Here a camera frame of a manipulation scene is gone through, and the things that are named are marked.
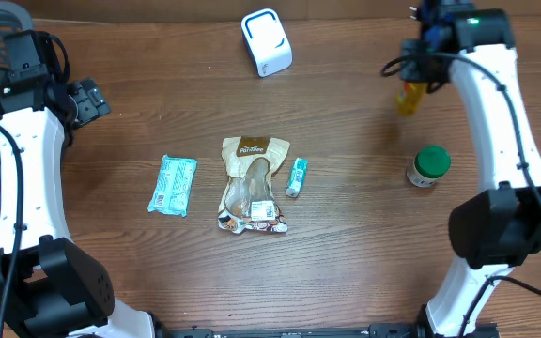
wooden table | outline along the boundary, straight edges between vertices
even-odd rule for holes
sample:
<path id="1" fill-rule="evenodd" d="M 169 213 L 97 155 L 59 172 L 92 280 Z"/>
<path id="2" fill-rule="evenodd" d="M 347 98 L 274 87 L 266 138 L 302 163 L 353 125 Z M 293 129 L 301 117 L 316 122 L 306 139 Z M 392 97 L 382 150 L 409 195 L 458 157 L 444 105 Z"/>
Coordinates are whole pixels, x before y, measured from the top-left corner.
<path id="1" fill-rule="evenodd" d="M 379 69 L 415 37 L 410 20 L 288 22 L 291 68 L 255 76 L 238 23 L 44 27 L 64 41 L 72 77 L 92 76 L 111 115 L 76 132 L 62 166 L 75 242 L 111 274 L 116 296 L 169 328 L 360 327 L 413 321 L 453 257 L 450 211 L 477 172 L 455 89 L 398 117 L 398 79 Z M 513 19 L 518 69 L 541 151 L 541 17 Z M 291 143 L 273 190 L 289 232 L 221 231 L 225 137 Z M 453 166 L 435 189 L 404 177 L 423 146 Z M 163 154 L 198 160 L 187 218 L 147 213 Z M 310 161 L 298 199 L 289 167 Z M 514 276 L 541 287 L 541 253 Z M 503 337 L 541 336 L 541 298 L 502 284 L 481 315 Z"/>

white plastic container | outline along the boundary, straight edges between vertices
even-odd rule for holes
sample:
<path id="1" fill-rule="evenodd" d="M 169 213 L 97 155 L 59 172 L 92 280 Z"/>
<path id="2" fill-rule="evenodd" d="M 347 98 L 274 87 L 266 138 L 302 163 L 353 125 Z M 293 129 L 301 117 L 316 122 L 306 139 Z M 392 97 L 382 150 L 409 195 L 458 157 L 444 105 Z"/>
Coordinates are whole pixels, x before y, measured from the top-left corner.
<path id="1" fill-rule="evenodd" d="M 243 40 L 260 77 L 266 77 L 291 65 L 291 45 L 279 15 L 262 9 L 241 20 Z"/>

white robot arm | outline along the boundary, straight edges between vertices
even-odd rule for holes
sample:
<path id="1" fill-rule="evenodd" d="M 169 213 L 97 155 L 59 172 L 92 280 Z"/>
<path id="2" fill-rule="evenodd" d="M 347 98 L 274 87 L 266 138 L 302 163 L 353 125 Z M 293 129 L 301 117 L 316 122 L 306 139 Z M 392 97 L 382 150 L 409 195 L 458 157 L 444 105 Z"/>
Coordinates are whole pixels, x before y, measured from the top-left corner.
<path id="1" fill-rule="evenodd" d="M 506 276 L 514 267 L 541 250 L 541 157 L 520 94 L 517 51 L 505 14 L 476 10 L 471 1 L 425 0 L 414 18 L 422 23 L 422 38 L 405 41 L 404 56 L 382 74 L 393 75 L 386 70 L 403 62 L 404 81 L 456 86 L 471 128 L 479 194 L 452 212 L 456 256 L 418 325 L 404 332 L 473 337 L 479 334 L 475 321 L 498 283 L 510 281 Z M 393 332 L 394 325 L 370 330 Z M 481 330 L 498 334 L 496 326 Z"/>
<path id="2" fill-rule="evenodd" d="M 53 41 L 33 31 L 4 38 L 11 70 L 8 82 L 0 85 L 0 127 L 12 141 L 0 132 L 0 299 L 6 289 L 2 276 L 10 276 L 10 269 L 15 273 L 2 316 L 21 338 L 166 337 L 154 315 L 114 298 L 103 266 L 71 241 L 60 179 L 63 151 L 72 130 L 110 109 L 93 80 L 66 84 L 68 75 L 57 71 Z M 19 173 L 10 142 L 20 149 L 23 168 L 19 247 L 14 247 Z M 12 252 L 19 257 L 17 265 L 10 263 Z M 42 269 L 47 277 L 26 282 L 34 269 Z"/>
<path id="3" fill-rule="evenodd" d="M 540 187 L 541 158 L 532 137 L 518 86 L 516 50 L 496 44 L 477 46 L 474 52 L 461 51 L 459 55 L 482 65 L 506 85 L 515 105 L 530 175 L 533 184 Z M 479 168 L 478 191 L 498 189 L 503 182 L 510 183 L 511 188 L 526 188 L 527 181 L 517 169 L 515 131 L 502 93 L 495 89 L 495 84 L 481 71 L 460 61 L 454 61 L 450 66 L 450 79 L 467 111 Z M 438 294 L 427 304 L 427 318 L 431 329 L 444 337 L 457 336 L 463 322 L 461 318 L 471 307 L 486 276 L 505 276 L 512 270 L 508 264 L 485 265 L 480 269 L 472 269 L 465 259 L 455 257 Z M 475 331 L 475 320 L 498 282 L 488 287 L 475 307 L 465 334 Z"/>

light blue packet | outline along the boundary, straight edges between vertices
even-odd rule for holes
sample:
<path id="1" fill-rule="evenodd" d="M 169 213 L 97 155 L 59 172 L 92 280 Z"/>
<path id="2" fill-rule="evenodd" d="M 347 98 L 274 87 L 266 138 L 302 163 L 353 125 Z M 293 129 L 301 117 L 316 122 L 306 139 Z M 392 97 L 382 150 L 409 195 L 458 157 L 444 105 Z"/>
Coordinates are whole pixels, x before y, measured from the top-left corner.
<path id="1" fill-rule="evenodd" d="M 196 167 L 196 160 L 164 155 L 156 190 L 149 201 L 147 211 L 155 210 L 165 215 L 186 217 Z"/>

